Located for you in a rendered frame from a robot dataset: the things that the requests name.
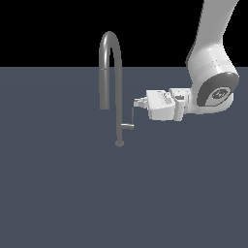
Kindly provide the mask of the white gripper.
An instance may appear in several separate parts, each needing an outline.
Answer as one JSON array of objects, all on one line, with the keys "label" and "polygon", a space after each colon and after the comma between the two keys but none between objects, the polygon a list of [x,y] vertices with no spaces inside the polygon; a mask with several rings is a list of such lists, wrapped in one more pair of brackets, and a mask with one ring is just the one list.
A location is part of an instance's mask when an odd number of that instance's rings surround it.
[{"label": "white gripper", "polygon": [[148,109],[152,120],[173,120],[175,101],[165,90],[147,90],[146,97],[134,100],[134,107]]}]

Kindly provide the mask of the grey faucet lever handle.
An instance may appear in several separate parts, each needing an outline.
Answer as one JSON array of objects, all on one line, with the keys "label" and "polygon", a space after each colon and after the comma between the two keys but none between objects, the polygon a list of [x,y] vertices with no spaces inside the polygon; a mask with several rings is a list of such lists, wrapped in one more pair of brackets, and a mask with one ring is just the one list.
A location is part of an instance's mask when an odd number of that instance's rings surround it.
[{"label": "grey faucet lever handle", "polygon": [[134,130],[135,124],[134,124],[134,107],[131,108],[131,122],[130,123],[121,123],[122,129],[128,129],[128,130]]}]

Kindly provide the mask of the grey gooseneck faucet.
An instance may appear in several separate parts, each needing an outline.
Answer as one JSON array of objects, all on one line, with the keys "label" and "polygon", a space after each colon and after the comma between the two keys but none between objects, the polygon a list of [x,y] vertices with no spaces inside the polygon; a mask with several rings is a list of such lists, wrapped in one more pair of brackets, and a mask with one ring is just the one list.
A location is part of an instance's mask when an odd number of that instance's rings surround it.
[{"label": "grey gooseneck faucet", "polygon": [[[110,81],[109,59],[113,55],[114,62],[114,82]],[[99,94],[100,109],[110,109],[110,88],[114,87],[115,100],[115,131],[117,147],[122,147],[124,141],[122,138],[122,59],[121,49],[117,36],[108,31],[104,34],[99,48]]]}]

